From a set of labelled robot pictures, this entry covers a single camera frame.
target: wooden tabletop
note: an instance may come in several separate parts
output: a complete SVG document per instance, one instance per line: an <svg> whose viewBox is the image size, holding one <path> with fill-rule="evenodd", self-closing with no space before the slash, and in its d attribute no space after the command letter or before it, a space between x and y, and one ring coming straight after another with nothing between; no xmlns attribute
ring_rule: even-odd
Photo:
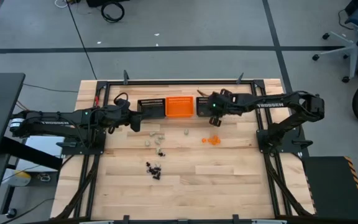
<svg viewBox="0 0 358 224"><path fill-rule="evenodd" d="M265 79L267 94L283 93L279 79ZM97 81L82 81L76 110L93 105ZM199 96L225 88L233 93L250 93L250 85L136 85L112 86L109 104L116 95L126 92L130 109L137 100L166 96ZM274 122L289 116L286 108L271 110ZM255 136L255 112L225 116L221 127L208 123L209 118L170 118L142 121L140 132L120 127L106 139L99 163L93 201L92 220L230 219L273 218L272 203L263 155ZM164 135L161 148L165 157L156 155L154 137ZM213 146L203 138L218 135L221 143ZM145 147L145 141L151 142ZM296 199L314 213L303 166L293 154L281 154L288 188ZM83 156L75 156L60 172L51 217L58 215L78 188ZM146 162L160 164L161 180L146 173ZM284 207L280 190L280 211ZM81 214L85 214L87 194Z"/></svg>

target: concrete floor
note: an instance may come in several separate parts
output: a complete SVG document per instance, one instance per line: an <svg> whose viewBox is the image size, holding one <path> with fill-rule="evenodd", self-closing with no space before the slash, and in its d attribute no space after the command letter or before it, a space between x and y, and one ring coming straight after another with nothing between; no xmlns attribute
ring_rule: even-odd
<svg viewBox="0 0 358 224"><path fill-rule="evenodd" d="M0 8L0 49L82 48L67 8L53 0L9 0ZM264 3L268 3L281 46L339 45L322 40L330 30L352 32L337 24L337 12L349 0L131 0L123 20L108 24L86 1L72 10L86 47L273 46ZM209 50L89 53L96 76L121 79L126 69L141 78L282 78L287 69L291 87L319 93L326 101L326 118L303 127L313 140L312 156L349 156L358 173L358 121L351 98L358 78L344 84L349 62L341 55L311 60L316 52L284 51L279 64L271 50ZM0 54L0 72L23 72L25 82L47 88L77 90L80 80L93 79L84 53ZM56 93L24 86L19 97L26 107L42 111L72 111L75 93ZM24 212L54 195L55 188L20 188L12 206ZM49 217L51 202L12 223ZM0 222L6 220L0 215Z"/></svg>

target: chair wheel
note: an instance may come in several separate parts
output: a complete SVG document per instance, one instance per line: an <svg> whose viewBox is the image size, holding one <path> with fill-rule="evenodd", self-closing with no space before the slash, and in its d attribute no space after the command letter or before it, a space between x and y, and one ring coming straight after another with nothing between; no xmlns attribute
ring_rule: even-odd
<svg viewBox="0 0 358 224"><path fill-rule="evenodd" d="M324 40L328 39L328 37L329 37L329 34L328 34L328 33L325 33L325 34L322 36L322 38L323 38Z"/></svg>
<svg viewBox="0 0 358 224"><path fill-rule="evenodd" d="M317 61L319 58L320 58L320 56L319 56L319 55L313 55L313 57L312 57L311 59L313 59L313 60Z"/></svg>
<svg viewBox="0 0 358 224"><path fill-rule="evenodd" d="M342 82L343 83L348 83L351 79L349 77L343 77L342 78Z"/></svg>
<svg viewBox="0 0 358 224"><path fill-rule="evenodd" d="M17 214L17 210L15 208L10 208L5 214L6 218L14 218Z"/></svg>

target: white cable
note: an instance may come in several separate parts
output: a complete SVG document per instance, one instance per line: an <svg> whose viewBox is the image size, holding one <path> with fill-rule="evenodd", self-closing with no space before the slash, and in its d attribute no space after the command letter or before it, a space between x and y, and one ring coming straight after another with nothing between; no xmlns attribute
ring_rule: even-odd
<svg viewBox="0 0 358 224"><path fill-rule="evenodd" d="M59 6L59 5L57 4L57 1L59 1L59 0L55 0L55 6L61 8L61 9L67 7L67 4L68 4L68 3L66 2L66 0L61 0L62 2L66 2L66 5L65 5L65 6Z"/></svg>

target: black basket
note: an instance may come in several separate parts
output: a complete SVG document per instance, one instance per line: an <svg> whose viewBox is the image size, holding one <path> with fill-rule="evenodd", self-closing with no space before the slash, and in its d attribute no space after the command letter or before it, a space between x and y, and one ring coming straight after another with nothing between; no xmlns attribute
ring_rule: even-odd
<svg viewBox="0 0 358 224"><path fill-rule="evenodd" d="M208 117L212 115L212 112L208 109L208 97L196 98L197 116Z"/></svg>
<svg viewBox="0 0 358 224"><path fill-rule="evenodd" d="M137 110L144 114L144 119L165 118L165 98L138 100Z"/></svg>

